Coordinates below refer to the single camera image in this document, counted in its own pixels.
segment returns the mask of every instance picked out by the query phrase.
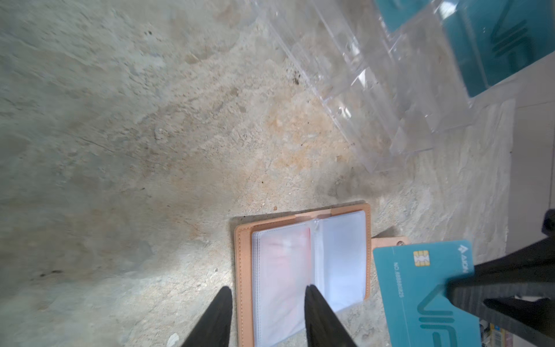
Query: dirt spot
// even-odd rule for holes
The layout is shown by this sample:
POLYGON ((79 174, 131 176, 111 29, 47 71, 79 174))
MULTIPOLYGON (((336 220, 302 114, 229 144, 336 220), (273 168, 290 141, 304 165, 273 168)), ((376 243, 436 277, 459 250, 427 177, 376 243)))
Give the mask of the dirt spot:
POLYGON ((191 241, 199 240, 201 238, 201 231, 198 224, 191 225, 191 231, 189 232, 189 239, 191 241))
POLYGON ((185 62, 189 65, 197 64, 200 62, 199 58, 197 58, 194 54, 189 53, 185 56, 185 62))
POLYGON ((300 84, 300 81, 301 81, 301 74, 295 71, 293 75, 293 83, 295 83, 298 86, 300 84))
POLYGON ((31 142, 12 134, 2 134, 0 137, 0 160, 6 160, 23 153, 31 142))
MULTIPOLYGON (((51 274, 63 274, 64 271, 62 271, 62 270, 52 270, 52 271, 50 271, 50 273, 51 273, 51 274)), ((45 277, 46 275, 47 275, 47 274, 42 273, 42 274, 40 274, 40 277, 45 277)))
POLYGON ((227 5, 225 9, 214 16, 218 22, 227 24, 230 28, 236 27, 241 21, 241 14, 233 3, 227 5))
POLYGON ((275 160, 277 168, 295 168, 297 172, 310 169, 317 163, 310 157, 307 147, 298 151, 283 150, 275 160))
POLYGON ((70 181, 76 186, 89 192, 96 191, 101 187, 101 182, 98 177, 85 175, 80 169, 75 170, 70 181))
POLYGON ((239 96, 239 90, 235 87, 233 87, 230 91, 229 91, 229 95, 232 95, 234 97, 238 97, 239 96))

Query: clear plastic organizer box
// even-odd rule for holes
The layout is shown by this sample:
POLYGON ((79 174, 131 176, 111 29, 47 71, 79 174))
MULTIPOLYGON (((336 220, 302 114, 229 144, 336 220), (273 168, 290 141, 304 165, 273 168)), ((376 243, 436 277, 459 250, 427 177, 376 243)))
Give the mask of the clear plastic organizer box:
POLYGON ((389 32, 372 0, 254 0, 368 171, 402 167, 434 134, 471 124, 514 83, 470 98, 444 34, 441 2, 389 32))

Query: card holder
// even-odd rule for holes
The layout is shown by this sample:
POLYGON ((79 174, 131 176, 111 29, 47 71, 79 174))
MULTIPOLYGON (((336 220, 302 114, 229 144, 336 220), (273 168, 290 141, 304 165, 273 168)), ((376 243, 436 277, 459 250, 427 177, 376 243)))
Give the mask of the card holder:
POLYGON ((333 311, 362 302, 366 290, 364 211, 252 234, 256 347, 302 330, 304 293, 315 284, 333 311))
MULTIPOLYGON (((269 220, 262 220, 248 224, 242 224, 235 228, 234 244, 235 244, 235 291, 236 291, 236 307, 237 307, 237 325, 239 346, 254 347, 254 298, 253 283, 253 249, 258 247, 253 243, 253 235, 270 229, 288 227, 294 224, 319 220, 320 222, 329 217, 344 215, 352 212, 364 211, 365 216, 365 237, 366 237, 366 262, 365 262, 365 290, 364 299, 370 295, 370 263, 371 263, 371 230, 370 230, 370 206, 368 204, 349 205, 338 208, 315 210, 311 212, 298 213, 278 217, 269 220)), ((310 254, 310 263, 312 264, 312 253, 310 254)), ((304 288, 302 291, 302 299, 304 300, 304 288)))

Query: leather cover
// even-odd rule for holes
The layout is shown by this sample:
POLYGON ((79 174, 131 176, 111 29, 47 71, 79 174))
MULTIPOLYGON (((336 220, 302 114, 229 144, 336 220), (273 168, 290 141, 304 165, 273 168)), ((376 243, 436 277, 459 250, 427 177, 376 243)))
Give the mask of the leather cover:
POLYGON ((408 237, 406 236, 395 236, 391 238, 373 238, 372 239, 372 255, 370 256, 373 259, 374 249, 375 248, 382 248, 382 247, 393 247, 393 246, 400 246, 400 245, 408 245, 410 244, 408 237))
POLYGON ((262 230, 283 227, 305 222, 315 218, 328 218, 334 215, 364 211, 366 214, 366 294, 370 296, 370 264, 372 262, 372 234, 370 230, 370 205, 358 204, 293 214, 269 220, 242 224, 235 228, 235 276, 237 295, 237 331, 239 346, 254 347, 253 332, 253 283, 252 283, 252 234, 262 230))

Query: blue card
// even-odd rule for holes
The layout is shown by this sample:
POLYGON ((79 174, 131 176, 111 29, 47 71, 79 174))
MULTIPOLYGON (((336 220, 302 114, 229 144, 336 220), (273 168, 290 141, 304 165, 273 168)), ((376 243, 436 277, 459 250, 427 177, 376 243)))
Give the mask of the blue card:
POLYGON ((392 347, 480 347, 479 319, 453 306, 445 285, 474 273, 468 241, 376 248, 392 347))

